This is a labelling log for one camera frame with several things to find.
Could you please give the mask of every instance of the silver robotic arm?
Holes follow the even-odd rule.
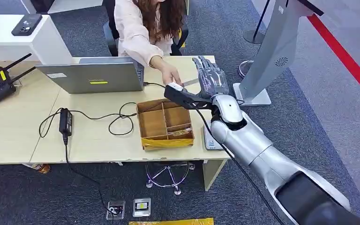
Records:
[[[350,213],[350,203],[343,194],[272,145],[262,129],[240,109],[237,100],[228,95],[224,72],[204,57],[200,56],[199,60],[193,59],[201,92],[194,95],[171,83],[166,86],[165,97],[186,109],[198,112],[210,109],[211,135],[239,163],[248,165],[257,174],[294,224],[360,224],[360,218]]]

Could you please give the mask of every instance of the stool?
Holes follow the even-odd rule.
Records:
[[[147,177],[148,177],[148,182],[146,184],[147,188],[152,188],[153,185],[156,185],[158,187],[161,188],[175,188],[174,194],[175,195],[180,195],[181,194],[181,190],[178,187],[179,184],[181,184],[187,177],[188,175],[188,171],[189,170],[194,170],[195,169],[195,164],[190,163],[190,162],[158,162],[157,164],[162,166],[162,169],[160,169],[154,176],[151,176],[151,173],[149,171],[149,162],[147,162],[146,166],[145,166],[145,170],[147,173]],[[172,167],[179,167],[179,166],[186,166],[187,170],[184,173],[183,177],[180,179],[179,182],[176,181],[173,173],[172,173]],[[158,182],[155,181],[155,178],[158,177],[159,175],[161,175],[164,171],[168,171],[170,178],[172,179],[173,184],[160,184]]]

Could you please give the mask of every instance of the laptop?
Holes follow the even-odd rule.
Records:
[[[143,90],[144,67],[130,57],[84,58],[79,64],[35,67],[69,94]]]

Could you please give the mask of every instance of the red line on floor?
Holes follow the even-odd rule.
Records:
[[[358,83],[360,83],[360,66],[355,62],[355,60],[336,40],[328,28],[325,27],[322,21],[315,14],[307,18],[321,35],[321,37],[325,40],[325,42],[329,45],[332,51],[337,55],[343,65],[348,69],[348,71],[350,71]]]

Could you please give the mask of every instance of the wooden desk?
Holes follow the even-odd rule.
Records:
[[[185,82],[197,77],[191,58],[190,56],[166,57],[165,60],[177,67]],[[214,62],[213,56],[206,58]],[[79,59],[74,58],[74,62],[79,62]],[[161,73],[156,69],[145,69],[144,77],[147,82],[162,83]],[[0,164],[64,163],[65,149],[62,136],[58,132],[59,116],[53,120],[51,130],[45,138],[39,138],[38,134],[40,122],[60,107],[80,110],[91,117],[100,117],[117,113],[126,102],[142,102],[164,97],[164,89],[156,85],[147,86],[142,92],[70,95],[37,70],[24,77],[23,84],[18,93],[0,103]],[[200,87],[199,84],[193,84],[187,89],[197,93]],[[135,112],[135,105],[128,105],[123,109],[124,114]],[[206,119],[211,118],[209,111],[202,113]],[[204,160],[205,190],[208,190],[229,159],[225,152],[205,149],[203,122],[195,111],[190,111],[195,134],[192,147],[148,152],[142,149],[136,116],[132,118],[135,127],[131,134],[114,136],[108,132],[108,125],[115,116],[102,120],[89,120],[80,113],[73,114],[73,135],[68,145],[69,161],[73,163]],[[122,133],[128,131],[130,127],[128,120],[118,120],[112,125],[112,131]]]
[[[25,61],[10,69],[19,75],[39,62]],[[0,62],[6,66],[9,62]],[[39,71],[21,79],[22,87],[0,102],[0,164],[28,163],[38,143],[38,127],[52,110],[60,87]]]

